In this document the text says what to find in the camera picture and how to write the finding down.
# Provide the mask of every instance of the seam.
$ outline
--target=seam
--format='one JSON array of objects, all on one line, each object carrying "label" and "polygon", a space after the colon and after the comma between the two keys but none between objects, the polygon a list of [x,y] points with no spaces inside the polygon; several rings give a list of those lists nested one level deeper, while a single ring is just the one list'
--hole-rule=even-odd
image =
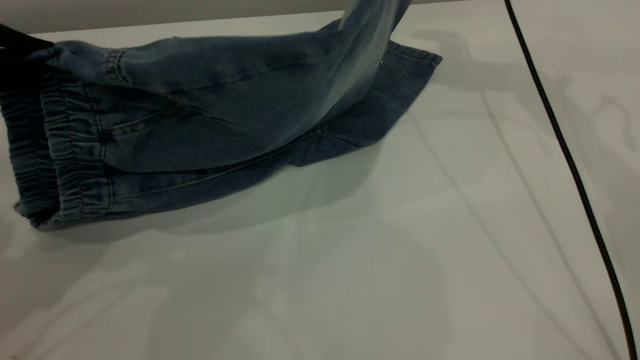
[{"label": "seam", "polygon": [[387,49],[388,49],[389,51],[391,51],[392,53],[396,53],[396,54],[398,54],[398,55],[401,55],[401,56],[404,56],[404,57],[407,57],[407,58],[411,58],[411,59],[415,59],[415,60],[420,60],[420,61],[423,61],[423,62],[429,63],[429,64],[433,65],[434,67],[438,66],[438,64],[436,64],[436,63],[435,63],[435,61],[433,61],[433,60],[425,59],[425,58],[419,58],[418,56],[413,56],[413,55],[409,55],[409,54],[404,54],[404,53],[401,53],[400,51],[398,51],[398,50],[396,50],[396,49],[393,49],[393,48],[391,48],[391,47],[388,47]]},{"label": "seam", "polygon": [[287,65],[282,65],[282,66],[270,67],[270,68],[266,69],[265,71],[257,72],[255,74],[249,74],[247,76],[244,76],[244,77],[238,78],[238,79],[233,79],[233,80],[228,80],[228,81],[218,81],[218,82],[215,82],[215,83],[210,83],[210,84],[205,84],[205,85],[200,85],[200,86],[194,86],[193,88],[169,89],[167,92],[171,92],[171,93],[175,93],[176,91],[185,92],[185,91],[198,90],[198,89],[206,88],[206,87],[209,87],[209,86],[218,86],[218,85],[227,85],[227,84],[237,83],[237,82],[240,82],[240,81],[245,81],[247,79],[255,78],[255,77],[260,76],[260,75],[267,74],[268,72],[273,72],[273,71],[282,70],[282,69],[288,69],[288,68],[291,68],[291,67],[298,67],[298,66],[315,64],[317,62],[323,61],[324,58],[327,57],[327,56],[328,56],[328,53],[326,55],[316,59],[316,60],[313,60],[313,61],[307,61],[307,62],[303,62],[303,63],[295,63],[295,64],[287,64]]},{"label": "seam", "polygon": [[[104,143],[104,127],[102,125],[102,119],[100,117],[100,113],[98,112],[97,109],[97,105],[95,103],[95,95],[93,94],[93,92],[90,89],[90,85],[89,84],[85,84],[84,86],[85,88],[85,94],[87,95],[87,97],[89,98],[89,100],[91,100],[91,104],[92,104],[92,109],[93,112],[95,114],[95,121],[98,124],[98,142],[100,143],[100,150],[99,150],[99,156],[100,156],[100,160],[103,162],[103,169],[104,169],[104,158],[106,156],[106,144]],[[109,188],[109,206],[107,207],[107,212],[110,212],[111,209],[113,209],[113,181],[111,180],[111,177],[108,176],[106,174],[106,172],[103,170],[102,172],[102,176],[104,176],[104,178],[106,179],[107,183],[108,183],[108,188]]]},{"label": "seam", "polygon": [[287,150],[288,148],[290,148],[291,146],[295,145],[296,143],[298,143],[298,142],[300,142],[300,141],[302,141],[302,140],[304,140],[306,138],[310,138],[311,136],[317,135],[318,133],[321,133],[321,132],[323,132],[323,131],[322,130],[316,130],[313,133],[308,133],[306,135],[303,135],[303,136],[295,139],[294,141],[288,143],[287,145],[285,145],[285,146],[283,146],[283,147],[281,147],[281,148],[279,148],[279,149],[277,149],[277,150],[275,150],[273,152],[270,152],[270,153],[267,153],[265,155],[262,155],[262,156],[259,156],[257,158],[254,158],[252,160],[246,161],[246,162],[242,163],[241,165],[238,165],[236,167],[230,168],[230,169],[228,169],[226,171],[223,171],[223,172],[220,172],[218,174],[207,176],[207,177],[204,177],[202,179],[190,181],[190,182],[184,183],[184,184],[179,184],[179,185],[175,185],[175,186],[169,186],[167,188],[156,189],[156,190],[151,190],[149,192],[143,192],[143,193],[137,193],[137,194],[132,194],[132,195],[125,195],[125,196],[122,196],[122,197],[117,197],[117,198],[115,198],[115,200],[131,199],[131,198],[134,198],[134,197],[139,197],[139,196],[148,195],[148,194],[152,194],[152,193],[165,192],[165,191],[168,191],[168,190],[174,190],[174,189],[182,188],[183,186],[189,186],[189,185],[201,183],[203,181],[215,179],[216,177],[228,174],[230,172],[234,172],[234,171],[239,170],[241,168],[248,167],[248,166],[256,164],[256,163],[258,163],[260,161],[264,161],[264,160],[270,159],[273,156],[276,156],[276,155],[280,154],[281,152]]},{"label": "seam", "polygon": [[128,48],[123,48],[122,50],[120,50],[120,52],[118,53],[118,56],[116,56],[115,62],[114,62],[114,71],[116,72],[116,75],[120,78],[120,80],[122,80],[122,82],[127,85],[129,85],[129,82],[124,78],[124,76],[122,75],[122,69],[120,68],[120,60],[122,59],[122,56],[124,55],[124,52],[126,50],[129,50]]},{"label": "seam", "polygon": [[119,124],[119,125],[115,125],[115,126],[111,126],[111,127],[107,127],[105,129],[105,132],[109,132],[109,133],[113,133],[113,132],[118,132],[118,131],[125,131],[127,129],[130,129],[132,127],[135,126],[139,126],[142,125],[146,122],[155,120],[156,118],[160,117],[161,115],[168,115],[169,113],[171,113],[171,111],[177,110],[179,103],[175,100],[171,100],[169,101],[162,109],[145,115],[143,117],[141,117],[138,120],[133,120],[132,122],[128,122],[126,124]]}]

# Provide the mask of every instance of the stitching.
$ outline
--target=stitching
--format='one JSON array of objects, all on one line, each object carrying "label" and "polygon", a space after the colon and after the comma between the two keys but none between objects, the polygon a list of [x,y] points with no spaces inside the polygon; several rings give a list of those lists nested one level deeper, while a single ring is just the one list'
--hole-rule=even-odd
[{"label": "stitching", "polygon": [[104,60],[104,74],[107,75],[107,77],[113,81],[114,83],[118,82],[118,79],[116,77],[114,77],[113,72],[109,71],[109,69],[111,67],[113,67],[113,58],[116,56],[116,52],[117,50],[111,50],[108,54],[106,59]]},{"label": "stitching", "polygon": [[178,105],[179,103],[175,100],[171,100],[167,103],[167,105],[164,106],[164,108],[156,111],[155,113],[151,113],[148,115],[143,116],[142,118],[138,119],[138,120],[134,120],[132,122],[128,122],[126,124],[120,124],[120,125],[115,125],[112,127],[108,127],[105,129],[105,132],[119,132],[119,131],[125,131],[129,128],[132,128],[134,126],[138,126],[138,125],[142,125],[150,120],[154,120],[158,117],[160,117],[161,115],[168,115],[169,113],[171,113],[172,111],[178,110]]},{"label": "stitching", "polygon": [[[86,95],[89,97],[89,99],[91,100],[91,104],[92,104],[92,108],[93,108],[93,112],[95,113],[95,121],[98,124],[98,131],[99,131],[99,135],[98,135],[98,143],[100,144],[100,151],[99,151],[99,156],[100,156],[100,160],[103,162],[104,165],[104,158],[106,156],[106,144],[104,143],[102,137],[104,134],[104,126],[102,125],[102,120],[100,118],[100,113],[98,112],[97,109],[97,105],[95,103],[95,95],[91,92],[90,89],[90,85],[87,83],[85,84],[85,93]],[[109,206],[107,207],[107,212],[110,212],[113,209],[113,180],[111,179],[110,176],[108,176],[104,170],[102,175],[104,176],[104,178],[106,179],[107,183],[109,184],[108,188],[109,188]]]},{"label": "stitching", "polygon": [[248,166],[253,165],[255,163],[258,163],[260,161],[270,159],[273,156],[276,156],[277,154],[280,154],[281,152],[283,152],[286,149],[290,148],[291,146],[295,145],[296,143],[298,143],[298,142],[300,142],[300,141],[302,141],[302,140],[304,140],[306,138],[310,138],[311,136],[317,135],[318,133],[321,133],[321,132],[322,132],[322,130],[316,130],[313,133],[309,133],[309,134],[303,135],[303,136],[295,139],[294,141],[288,143],[287,145],[279,148],[278,150],[275,150],[275,151],[273,151],[273,152],[271,152],[269,154],[265,154],[263,156],[259,156],[257,158],[254,158],[252,160],[247,161],[246,163],[243,163],[243,164],[238,165],[236,167],[230,168],[230,169],[228,169],[226,171],[220,172],[220,173],[215,174],[215,175],[207,176],[207,177],[204,177],[202,179],[190,181],[190,182],[184,183],[184,184],[179,184],[179,185],[175,185],[175,186],[169,186],[167,188],[156,189],[156,190],[151,190],[149,192],[143,192],[143,193],[137,193],[137,194],[132,194],[132,195],[121,196],[121,197],[117,197],[115,200],[124,200],[124,199],[130,199],[130,198],[133,198],[133,197],[139,197],[139,196],[143,196],[143,195],[148,195],[148,194],[151,194],[151,193],[164,192],[164,191],[167,191],[167,190],[173,190],[173,189],[182,188],[183,186],[198,184],[198,183],[201,183],[201,182],[206,181],[206,180],[211,180],[211,179],[214,179],[214,178],[216,178],[218,176],[222,176],[222,175],[228,174],[230,172],[239,170],[241,168],[248,167]]},{"label": "stitching", "polygon": [[114,65],[114,71],[116,73],[116,75],[120,78],[120,80],[122,80],[122,82],[127,85],[129,85],[129,82],[124,78],[124,76],[122,75],[122,69],[120,68],[120,60],[122,59],[122,56],[124,55],[124,52],[128,50],[128,48],[123,48],[122,50],[120,50],[120,52],[118,53],[118,56],[116,56],[116,59],[113,63]]},{"label": "stitching", "polygon": [[396,53],[398,55],[402,55],[405,56],[407,58],[411,58],[411,59],[415,59],[415,60],[420,60],[420,61],[424,61],[426,63],[430,63],[431,65],[433,65],[434,67],[438,66],[438,64],[435,63],[435,61],[430,60],[429,58],[419,58],[418,56],[414,56],[414,55],[409,55],[409,54],[405,54],[405,53],[401,53],[400,51],[393,49],[391,47],[387,48],[389,51]]}]

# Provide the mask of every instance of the denim pants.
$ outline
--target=denim pants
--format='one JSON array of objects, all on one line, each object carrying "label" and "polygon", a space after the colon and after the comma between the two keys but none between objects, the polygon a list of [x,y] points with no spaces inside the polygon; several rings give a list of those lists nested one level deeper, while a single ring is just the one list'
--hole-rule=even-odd
[{"label": "denim pants", "polygon": [[24,54],[0,72],[15,209],[50,230],[181,208],[377,142],[441,60],[389,41],[409,2],[350,1],[310,33]]}]

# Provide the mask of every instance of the wall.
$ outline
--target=wall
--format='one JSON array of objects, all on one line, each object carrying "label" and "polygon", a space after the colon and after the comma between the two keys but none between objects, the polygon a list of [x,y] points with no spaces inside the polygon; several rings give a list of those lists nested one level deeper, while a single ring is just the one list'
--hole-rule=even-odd
[{"label": "wall", "polygon": [[341,10],[345,3],[346,0],[1,0],[0,23],[26,33],[45,33]]}]

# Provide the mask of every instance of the black object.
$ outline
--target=black object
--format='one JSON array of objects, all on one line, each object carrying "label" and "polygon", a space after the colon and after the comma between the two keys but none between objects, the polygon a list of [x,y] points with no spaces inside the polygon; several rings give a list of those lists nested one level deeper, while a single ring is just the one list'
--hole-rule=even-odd
[{"label": "black object", "polygon": [[558,140],[558,143],[560,144],[560,148],[562,148],[562,152],[564,154],[566,163],[569,166],[569,169],[571,170],[571,175],[573,176],[575,187],[578,189],[578,194],[580,195],[580,200],[582,201],[582,206],[584,207],[584,212],[587,214],[587,219],[589,219],[591,232],[593,232],[593,237],[596,240],[596,244],[598,244],[598,249],[600,250],[600,255],[602,256],[602,261],[604,262],[604,266],[607,268],[607,274],[609,275],[609,280],[611,281],[611,287],[613,288],[613,292],[616,296],[616,302],[618,303],[618,310],[620,310],[622,326],[624,327],[625,336],[627,337],[627,349],[629,351],[629,359],[637,360],[638,356],[637,356],[637,350],[636,350],[636,341],[634,339],[634,333],[633,333],[633,328],[631,327],[631,320],[629,319],[629,313],[627,312],[627,304],[625,303],[625,298],[622,295],[622,289],[620,288],[620,283],[618,282],[618,276],[616,275],[616,271],[613,268],[613,263],[611,262],[611,257],[609,256],[607,245],[605,244],[604,239],[602,238],[602,233],[600,232],[600,228],[598,227],[596,216],[593,214],[593,210],[591,209],[591,203],[589,201],[589,197],[587,196],[587,191],[585,190],[584,184],[582,183],[582,178],[580,177],[578,168],[575,166],[573,156],[569,151],[569,146],[567,146],[566,141],[564,140],[564,136],[562,134],[562,131],[560,130],[560,125],[558,124],[558,121],[556,119],[556,114],[554,113],[553,108],[551,107],[551,103],[549,102],[547,93],[545,92],[545,88],[544,86],[542,86],[542,81],[540,81],[538,71],[536,70],[536,67],[533,64],[531,53],[529,52],[527,43],[524,40],[522,30],[520,30],[520,25],[518,25],[518,19],[516,19],[516,15],[513,11],[511,0],[504,0],[504,4],[507,7],[507,12],[509,13],[511,24],[513,25],[513,29],[516,33],[516,36],[518,37],[518,42],[520,43],[520,47],[522,48],[522,53],[524,54],[524,57],[527,60],[527,65],[529,66],[529,72],[531,72],[531,77],[533,78],[534,83],[536,83],[536,88],[538,89],[538,94],[540,95],[542,104],[545,106],[545,110],[547,111],[547,116],[549,117],[551,126],[554,128],[554,133],[556,134],[556,138]]}]

